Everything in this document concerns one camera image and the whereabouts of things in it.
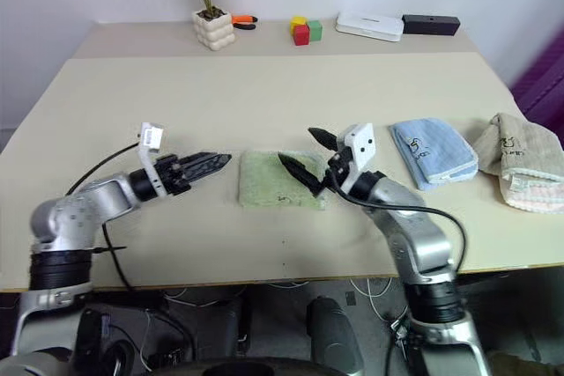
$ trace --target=white flower pot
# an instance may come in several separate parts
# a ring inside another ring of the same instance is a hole
[[[208,21],[200,18],[198,12],[192,12],[192,19],[197,39],[211,50],[220,50],[235,41],[230,13]]]

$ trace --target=red cube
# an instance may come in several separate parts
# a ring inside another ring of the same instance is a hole
[[[296,46],[306,46],[309,44],[309,27],[295,26],[293,28],[293,42]]]

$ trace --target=table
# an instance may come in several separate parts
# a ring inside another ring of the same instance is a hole
[[[521,114],[462,31],[389,43],[325,25],[320,44],[297,48],[285,27],[260,23],[260,31],[238,33],[219,53],[190,40],[180,24],[94,29],[0,155],[0,290],[27,285],[33,209],[134,141],[142,121],[166,127],[163,152],[227,151],[234,158],[188,193],[149,202],[109,225],[114,244],[128,246],[118,254],[134,285],[395,275],[383,235],[358,207],[335,196],[326,211],[240,207],[241,152],[307,150],[329,158],[307,127],[339,132],[373,122],[373,169],[414,189],[387,125],[437,116],[473,140],[497,112]],[[128,153],[96,175],[139,167]],[[424,197],[464,222],[466,272],[564,262],[564,218],[507,206],[491,176]],[[456,229],[433,219],[457,255]],[[92,275],[98,288],[120,286],[107,254],[95,256]]]

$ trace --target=orange scissors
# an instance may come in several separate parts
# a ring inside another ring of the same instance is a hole
[[[252,23],[257,21],[258,18],[251,15],[237,15],[236,17],[231,17],[233,26],[240,30],[254,30],[256,25]]]

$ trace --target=black box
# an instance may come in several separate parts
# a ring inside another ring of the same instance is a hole
[[[457,17],[404,15],[404,34],[455,35],[460,26]]]

